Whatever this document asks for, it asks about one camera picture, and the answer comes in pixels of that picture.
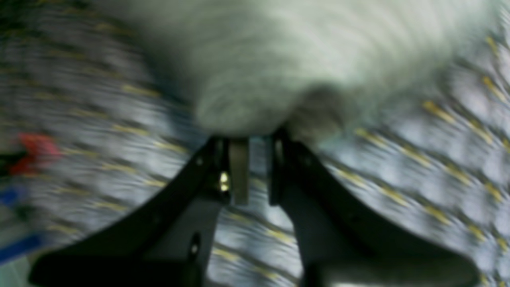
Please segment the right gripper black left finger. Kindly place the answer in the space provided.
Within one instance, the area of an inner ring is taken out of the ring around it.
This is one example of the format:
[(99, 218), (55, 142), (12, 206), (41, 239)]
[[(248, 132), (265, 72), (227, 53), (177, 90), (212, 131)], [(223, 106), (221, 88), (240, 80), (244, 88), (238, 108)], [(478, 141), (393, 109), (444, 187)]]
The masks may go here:
[(33, 264), (37, 287), (205, 287), (220, 211), (248, 202), (248, 139), (211, 138), (115, 224)]

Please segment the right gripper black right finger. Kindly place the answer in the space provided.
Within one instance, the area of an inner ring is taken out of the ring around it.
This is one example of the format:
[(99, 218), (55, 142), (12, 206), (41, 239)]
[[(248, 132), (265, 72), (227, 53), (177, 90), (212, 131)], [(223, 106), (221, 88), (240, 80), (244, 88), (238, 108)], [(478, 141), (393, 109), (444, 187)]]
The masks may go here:
[(475, 287), (472, 260), (409, 232), (355, 197), (302, 143), (270, 138), (269, 203), (290, 218), (301, 287)]

